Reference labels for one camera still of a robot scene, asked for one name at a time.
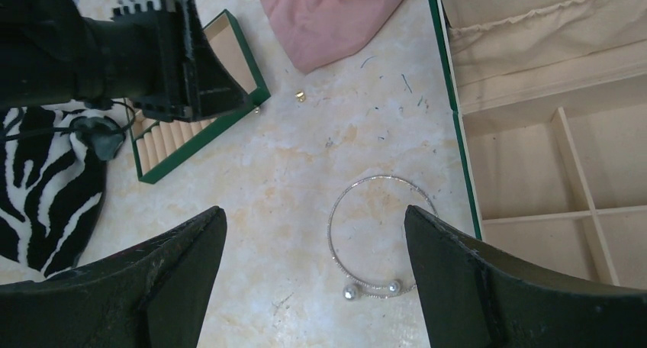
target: robotic arm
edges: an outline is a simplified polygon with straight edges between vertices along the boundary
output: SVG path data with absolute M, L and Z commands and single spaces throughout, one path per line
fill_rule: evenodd
M 129 98 L 148 118 L 200 121 L 250 105 L 214 55 L 194 0 L 82 18 L 72 0 L 0 0 L 0 109 Z

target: green box edge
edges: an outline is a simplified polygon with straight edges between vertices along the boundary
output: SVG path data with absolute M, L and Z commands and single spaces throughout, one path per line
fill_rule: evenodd
M 252 50 L 249 48 L 247 39 L 243 34 L 243 30 L 241 29 L 240 24 L 238 23 L 238 20 L 227 9 L 224 9 L 220 14 L 218 14 L 215 18 L 209 21 L 205 25 L 205 27 L 207 27 L 209 24 L 214 22 L 223 14 L 225 14 L 230 21 L 233 33 L 236 36 L 236 40 L 238 40 L 240 49 L 243 51 L 243 56 L 245 57 L 245 61 L 247 61 L 247 66 L 249 66 L 249 70 L 251 71 L 252 77 L 254 78 L 254 82 L 256 83 L 256 89 L 249 93 L 249 97 L 252 100 L 253 106 L 216 119 L 216 121 L 209 124 L 200 133 L 198 133 L 192 139 L 184 143 L 174 153 L 166 157 L 161 163 L 158 163 L 155 167 L 149 170 L 149 172 L 143 175 L 142 175 L 139 151 L 137 150 L 136 140 L 143 137 L 144 134 L 150 132 L 150 130 L 156 125 L 159 125 L 159 121 L 156 121 L 153 125 L 146 128 L 137 137 L 133 135 L 133 131 L 131 128 L 129 130 L 130 144 L 133 147 L 135 167 L 137 169 L 137 178 L 139 179 L 140 182 L 145 182 L 146 184 L 151 184 L 151 185 L 157 183 L 164 176 L 168 175 L 176 167 L 178 167 L 180 164 L 185 162 L 189 157 L 197 153 L 200 149 L 202 149 L 202 147 L 206 146 L 207 143 L 211 142 L 214 138 L 220 136 L 222 133 L 224 133 L 224 131 L 232 127 L 240 119 L 243 119 L 250 112 L 254 111 L 257 107 L 259 107 L 263 102 L 265 102 L 271 96 L 269 89 L 266 85 L 266 82 L 260 72 L 260 68 L 256 63 L 256 60 L 254 59 Z M 128 110 L 126 110 L 126 113 L 127 113 L 128 120 L 130 120 L 130 113 L 128 112 Z
M 469 169 L 467 163 L 467 153 L 465 152 L 465 145 L 460 124 L 460 111 L 456 91 L 454 90 L 454 78 L 452 70 L 449 65 L 448 52 L 445 47 L 445 32 L 443 30 L 444 19 L 440 17 L 438 8 L 440 0 L 429 0 L 429 9 L 431 10 L 431 19 L 433 21 L 433 29 L 436 33 L 436 45 L 440 53 L 440 62 L 443 66 L 443 76 L 445 78 L 445 87 L 447 88 L 447 95 L 449 96 L 449 106 L 452 109 L 452 117 L 454 120 L 454 130 L 456 132 L 456 139 L 459 143 L 459 151 L 461 153 L 461 165 L 463 168 L 463 177 L 465 178 L 465 187 L 467 188 L 467 196 L 469 198 L 469 208 L 472 213 L 472 223 L 474 226 L 474 234 L 479 240 L 483 240 L 481 235 L 481 225 L 478 221 L 478 211 L 476 209 L 476 201 L 474 198 L 474 186 L 472 185 L 469 176 Z

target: pink cloth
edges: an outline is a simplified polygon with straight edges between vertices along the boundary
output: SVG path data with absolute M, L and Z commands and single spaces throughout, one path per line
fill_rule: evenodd
M 303 73 L 359 52 L 402 0 L 261 0 L 292 64 Z

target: black and white striped cloth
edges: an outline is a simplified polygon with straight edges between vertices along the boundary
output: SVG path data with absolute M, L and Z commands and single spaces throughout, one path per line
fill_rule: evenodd
M 3 130 L 10 128 L 5 135 L 49 127 L 119 127 L 104 112 L 89 109 L 12 108 L 0 118 Z M 100 137 L 47 134 L 0 143 L 0 255 L 46 277 L 76 266 L 105 196 L 105 160 L 125 139 L 124 134 Z

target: necklace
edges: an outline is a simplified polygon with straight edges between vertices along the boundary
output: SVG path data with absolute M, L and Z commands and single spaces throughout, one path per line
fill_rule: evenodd
M 335 205 L 333 205 L 333 209 L 330 211 L 330 216 L 328 217 L 328 248 L 330 249 L 330 253 L 333 256 L 333 261 L 341 269 L 344 274 L 346 274 L 346 277 L 351 279 L 353 283 L 347 285 L 343 289 L 343 295 L 346 300 L 352 301 L 360 296 L 368 296 L 370 298 L 381 298 L 381 299 L 386 299 L 386 298 L 393 298 L 397 297 L 400 295 L 403 295 L 409 291 L 412 291 L 416 288 L 416 284 L 412 284 L 406 288 L 402 287 L 402 284 L 400 281 L 397 279 L 394 279 L 390 281 L 389 283 L 385 285 L 377 285 L 374 283 L 369 283 L 356 275 L 353 275 L 341 262 L 340 258 L 337 256 L 337 253 L 335 252 L 335 248 L 333 247 L 333 238 L 331 235 L 331 230 L 333 226 L 333 217 L 335 216 L 335 210 L 337 209 L 337 206 L 343 199 L 343 197 L 348 194 L 353 188 L 355 188 L 357 185 L 360 185 L 364 182 L 367 182 L 369 180 L 375 180 L 375 179 L 392 179 L 392 180 L 397 180 L 399 182 L 403 182 L 404 184 L 409 185 L 413 190 L 415 190 L 418 194 L 420 194 L 425 202 L 431 207 L 432 213 L 434 215 L 438 215 L 436 212 L 436 208 L 433 206 L 433 203 L 431 202 L 431 199 L 429 199 L 429 196 L 417 185 L 413 184 L 412 182 L 408 182 L 405 179 L 402 179 L 398 176 L 393 176 L 393 175 L 376 175 L 376 176 L 369 176 L 364 179 L 359 180 L 355 184 L 349 186 L 342 192 L 340 197 L 335 201 Z M 384 291 L 387 290 L 386 293 L 374 293 L 372 291 Z

